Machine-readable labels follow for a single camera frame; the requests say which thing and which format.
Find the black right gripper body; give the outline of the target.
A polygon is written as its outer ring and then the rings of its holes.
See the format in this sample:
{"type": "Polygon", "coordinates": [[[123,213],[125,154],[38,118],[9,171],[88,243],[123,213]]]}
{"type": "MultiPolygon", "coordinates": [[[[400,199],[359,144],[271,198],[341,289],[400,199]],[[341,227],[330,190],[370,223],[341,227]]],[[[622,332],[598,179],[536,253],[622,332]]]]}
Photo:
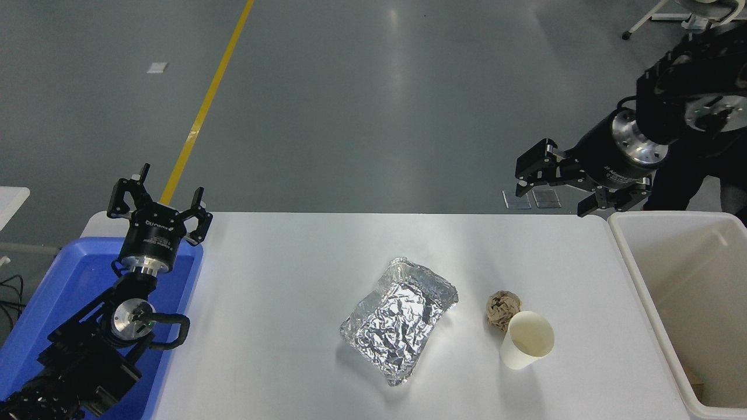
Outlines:
{"type": "Polygon", "coordinates": [[[625,128],[633,121],[630,116],[607,116],[568,150],[568,157],[577,160],[581,169],[605,188],[618,190],[645,178],[650,167],[632,159],[622,145],[634,138],[625,128]]]}

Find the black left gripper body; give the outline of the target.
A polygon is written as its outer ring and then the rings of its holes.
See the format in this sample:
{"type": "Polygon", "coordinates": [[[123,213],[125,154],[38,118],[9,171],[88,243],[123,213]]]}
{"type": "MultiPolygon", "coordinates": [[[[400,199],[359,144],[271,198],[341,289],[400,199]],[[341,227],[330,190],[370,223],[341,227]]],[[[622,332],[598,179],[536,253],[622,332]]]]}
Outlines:
{"type": "Polygon", "coordinates": [[[129,218],[119,262],[133,267],[139,258],[149,258],[159,261],[160,269],[171,270],[185,234],[184,221],[174,208],[140,208],[129,218]]]}

